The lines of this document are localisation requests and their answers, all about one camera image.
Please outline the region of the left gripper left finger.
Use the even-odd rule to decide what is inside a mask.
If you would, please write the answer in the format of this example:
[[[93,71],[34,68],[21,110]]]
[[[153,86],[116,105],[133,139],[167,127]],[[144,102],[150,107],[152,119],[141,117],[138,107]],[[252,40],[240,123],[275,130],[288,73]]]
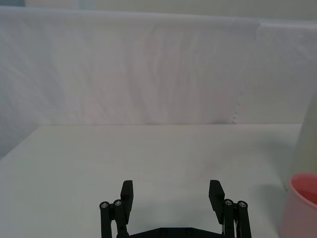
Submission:
[[[120,198],[113,203],[107,201],[99,205],[101,215],[101,237],[112,237],[112,221],[116,222],[117,238],[128,238],[127,224],[134,198],[133,181],[125,180],[122,185]]]

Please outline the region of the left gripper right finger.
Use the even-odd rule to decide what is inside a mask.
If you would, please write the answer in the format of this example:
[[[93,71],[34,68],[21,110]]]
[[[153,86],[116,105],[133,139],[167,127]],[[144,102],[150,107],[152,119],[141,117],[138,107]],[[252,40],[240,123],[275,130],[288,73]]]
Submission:
[[[218,180],[211,180],[209,199],[217,220],[222,225],[224,238],[251,238],[248,204],[245,201],[233,202],[225,198]]]

